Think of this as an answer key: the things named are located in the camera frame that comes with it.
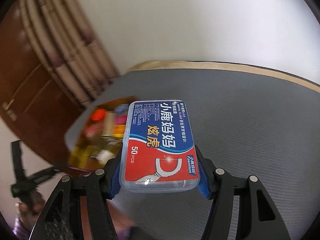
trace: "blue curved stripe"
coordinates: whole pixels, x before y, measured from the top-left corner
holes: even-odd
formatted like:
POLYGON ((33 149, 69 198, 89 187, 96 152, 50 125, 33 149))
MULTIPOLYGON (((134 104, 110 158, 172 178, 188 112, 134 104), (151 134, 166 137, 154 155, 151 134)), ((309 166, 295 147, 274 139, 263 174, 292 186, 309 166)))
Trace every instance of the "blue curved stripe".
MULTIPOLYGON (((130 137, 139 138, 139 139, 143 139, 144 141, 147 141, 146 137, 143 137, 141 135, 134 134, 134 133, 131 133, 130 137)), ((162 150, 165 150, 167 152, 183 153, 183 152, 186 152, 186 151, 190 150, 193 146, 194 145, 192 145, 189 149, 185 149, 185 150, 173 150, 173 149, 170 149, 170 148, 167 148, 167 147, 163 147, 163 146, 160 146, 159 148, 162 149, 162 150)))

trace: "purple sleeve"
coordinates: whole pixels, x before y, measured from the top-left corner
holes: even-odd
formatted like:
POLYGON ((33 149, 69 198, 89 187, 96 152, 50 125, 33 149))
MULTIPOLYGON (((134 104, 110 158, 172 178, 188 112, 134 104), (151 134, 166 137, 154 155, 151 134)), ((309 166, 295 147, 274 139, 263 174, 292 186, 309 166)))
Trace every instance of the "purple sleeve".
POLYGON ((16 218, 14 222, 13 232, 19 240, 29 240, 31 234, 31 232, 22 225, 19 218, 16 218))

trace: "white curved stripe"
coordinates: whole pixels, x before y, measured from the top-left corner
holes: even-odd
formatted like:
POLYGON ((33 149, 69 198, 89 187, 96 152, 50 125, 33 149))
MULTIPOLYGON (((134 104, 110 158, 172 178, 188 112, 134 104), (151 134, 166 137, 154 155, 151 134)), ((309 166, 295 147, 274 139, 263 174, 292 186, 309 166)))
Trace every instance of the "white curved stripe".
MULTIPOLYGON (((129 140, 135 140, 135 141, 139 141, 139 142, 143 142, 143 143, 147 143, 146 141, 142 140, 142 139, 139 139, 139 138, 129 138, 129 140)), ((155 148, 156 150, 160 151, 160 152, 164 152, 164 153, 167 153, 167 154, 174 154, 174 155, 177 155, 177 154, 183 154, 183 153, 186 153, 188 151, 190 151, 191 149, 187 150, 187 151, 184 151, 182 153, 172 153, 172 152, 167 152, 165 150, 162 150, 162 149, 159 149, 159 148, 155 148)))

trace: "product label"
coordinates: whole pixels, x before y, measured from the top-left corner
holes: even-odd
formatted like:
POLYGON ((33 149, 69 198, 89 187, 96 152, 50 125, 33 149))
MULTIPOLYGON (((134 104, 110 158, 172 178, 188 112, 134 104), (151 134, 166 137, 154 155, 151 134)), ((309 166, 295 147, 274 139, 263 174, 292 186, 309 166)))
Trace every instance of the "product label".
POLYGON ((135 103, 125 180, 148 184, 198 177, 196 151, 185 103, 135 103))

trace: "plastic box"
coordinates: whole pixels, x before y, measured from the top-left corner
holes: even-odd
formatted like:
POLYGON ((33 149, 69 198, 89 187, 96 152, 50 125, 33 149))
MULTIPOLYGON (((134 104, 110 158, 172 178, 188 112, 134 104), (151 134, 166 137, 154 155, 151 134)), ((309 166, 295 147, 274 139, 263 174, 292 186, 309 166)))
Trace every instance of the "plastic box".
POLYGON ((185 103, 131 103, 123 138, 120 185, 136 193, 164 193, 193 189, 199 180, 185 103))

